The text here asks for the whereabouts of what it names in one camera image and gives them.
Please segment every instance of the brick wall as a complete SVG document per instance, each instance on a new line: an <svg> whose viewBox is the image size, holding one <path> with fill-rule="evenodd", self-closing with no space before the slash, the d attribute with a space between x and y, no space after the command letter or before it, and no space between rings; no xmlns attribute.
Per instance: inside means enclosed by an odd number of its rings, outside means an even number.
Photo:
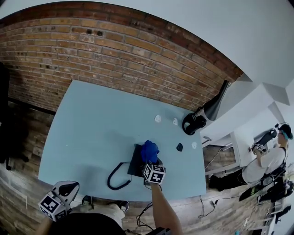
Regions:
<svg viewBox="0 0 294 235"><path fill-rule="evenodd" d="M243 73L196 35L126 7L52 3L0 23L9 96L54 111L73 79L194 110Z"/></svg>

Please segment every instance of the white cube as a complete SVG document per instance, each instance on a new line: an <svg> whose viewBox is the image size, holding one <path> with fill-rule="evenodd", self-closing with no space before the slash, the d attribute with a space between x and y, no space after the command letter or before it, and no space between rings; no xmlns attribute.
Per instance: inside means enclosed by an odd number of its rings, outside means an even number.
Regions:
<svg viewBox="0 0 294 235"><path fill-rule="evenodd" d="M160 185L165 177L165 168L153 164L147 164L144 176L148 182Z"/></svg>

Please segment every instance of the black chair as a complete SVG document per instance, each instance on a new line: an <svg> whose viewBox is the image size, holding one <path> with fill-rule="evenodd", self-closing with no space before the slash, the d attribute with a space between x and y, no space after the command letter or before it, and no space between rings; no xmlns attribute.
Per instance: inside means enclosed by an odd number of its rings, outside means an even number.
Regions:
<svg viewBox="0 0 294 235"><path fill-rule="evenodd" d="M16 125L13 111L8 106L10 76L9 70L1 62L0 73L0 163L6 161L6 169L11 170L9 157L18 157L25 162L28 162L28 158L17 152L24 135L22 128Z"/></svg>

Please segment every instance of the person's leg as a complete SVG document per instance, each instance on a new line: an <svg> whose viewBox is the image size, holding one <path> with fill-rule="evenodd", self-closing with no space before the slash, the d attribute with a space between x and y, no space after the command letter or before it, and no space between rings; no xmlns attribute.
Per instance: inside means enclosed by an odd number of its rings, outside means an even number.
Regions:
<svg viewBox="0 0 294 235"><path fill-rule="evenodd" d="M242 177L242 169L222 178L218 178L213 175L209 179L209 187L211 189L217 189L218 191L223 191L224 189L232 189L246 184L247 183Z"/></svg>
<svg viewBox="0 0 294 235"><path fill-rule="evenodd" d="M119 207L118 203L111 203L109 205L98 205L94 206L93 210L88 211L87 213L98 213L110 217L122 228L121 220L125 217L124 213L126 212L126 207Z"/></svg>
<svg viewBox="0 0 294 235"><path fill-rule="evenodd" d="M88 213L90 210L93 210L93 198L91 196L84 196L82 204L71 209L70 214L72 213Z"/></svg>
<svg viewBox="0 0 294 235"><path fill-rule="evenodd" d="M72 208L71 213L97 213L102 214L113 219L120 227L122 227L121 220L124 214L129 209L128 201L115 201L109 205L92 205L92 197L85 196L82 200L82 205Z"/></svg>

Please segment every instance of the table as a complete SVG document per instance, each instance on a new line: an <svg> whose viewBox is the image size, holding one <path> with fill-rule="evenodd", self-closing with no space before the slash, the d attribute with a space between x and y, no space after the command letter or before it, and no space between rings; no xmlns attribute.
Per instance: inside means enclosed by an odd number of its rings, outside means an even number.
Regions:
<svg viewBox="0 0 294 235"><path fill-rule="evenodd" d="M168 200L206 193L204 158L200 135L186 135L182 119L191 111L135 94L73 81L50 128L41 159L39 179L80 183L79 194L128 201L150 201L151 191L143 178L113 191L107 178L120 162L129 162L135 144L151 140L166 167L162 184ZM154 121L156 115L161 122ZM178 119L178 126L173 119ZM197 142L196 149L192 143ZM183 151L177 151L179 143ZM130 179L124 164L112 177L118 186Z"/></svg>

